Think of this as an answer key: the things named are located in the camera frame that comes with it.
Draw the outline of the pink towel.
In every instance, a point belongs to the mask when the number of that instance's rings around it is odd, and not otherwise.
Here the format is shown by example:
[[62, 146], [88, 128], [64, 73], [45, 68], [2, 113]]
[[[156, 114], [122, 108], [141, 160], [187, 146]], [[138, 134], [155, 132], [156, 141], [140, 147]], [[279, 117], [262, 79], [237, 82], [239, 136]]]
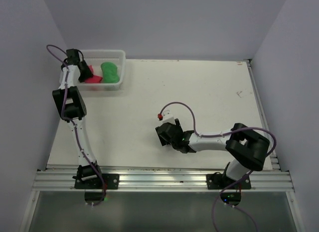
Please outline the pink towel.
[[93, 74], [92, 77], [90, 78], [87, 78], [84, 83], [86, 84], [98, 84], [98, 83], [101, 83], [102, 80], [103, 80], [103, 77], [102, 76], [98, 76], [94, 73], [94, 69], [93, 69], [93, 66], [89, 65], [89, 69], [91, 71], [91, 73]]

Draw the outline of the green towel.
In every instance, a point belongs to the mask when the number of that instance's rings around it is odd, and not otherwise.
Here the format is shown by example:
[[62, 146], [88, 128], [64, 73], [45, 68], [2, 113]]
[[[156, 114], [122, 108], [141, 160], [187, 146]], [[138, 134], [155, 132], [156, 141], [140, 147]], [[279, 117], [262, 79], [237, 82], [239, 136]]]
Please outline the green towel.
[[112, 62], [103, 62], [101, 64], [103, 83], [118, 83], [120, 78], [117, 74], [117, 66]]

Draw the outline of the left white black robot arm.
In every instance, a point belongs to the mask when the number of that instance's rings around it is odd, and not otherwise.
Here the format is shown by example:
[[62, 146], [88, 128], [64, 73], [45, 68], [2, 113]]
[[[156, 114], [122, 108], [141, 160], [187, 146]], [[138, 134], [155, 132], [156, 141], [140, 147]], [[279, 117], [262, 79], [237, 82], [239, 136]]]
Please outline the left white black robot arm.
[[61, 65], [61, 84], [52, 92], [52, 96], [60, 118], [71, 129], [76, 144], [79, 166], [73, 178], [80, 186], [88, 184], [96, 189], [102, 186], [104, 177], [89, 143], [85, 121], [87, 109], [77, 87], [78, 83], [83, 83], [94, 75], [80, 50], [68, 49], [65, 54], [66, 58]]

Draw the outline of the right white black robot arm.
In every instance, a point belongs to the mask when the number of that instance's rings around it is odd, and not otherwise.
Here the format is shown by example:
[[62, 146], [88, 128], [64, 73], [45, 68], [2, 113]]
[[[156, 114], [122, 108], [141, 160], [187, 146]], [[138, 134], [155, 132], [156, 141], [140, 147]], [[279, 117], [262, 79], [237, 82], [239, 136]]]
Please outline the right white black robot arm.
[[183, 131], [178, 119], [174, 123], [165, 122], [156, 127], [162, 146], [170, 145], [175, 150], [187, 154], [201, 151], [226, 151], [234, 160], [227, 164], [222, 183], [234, 188], [249, 171], [262, 171], [270, 141], [242, 123], [234, 124], [230, 132], [205, 137], [195, 131]]

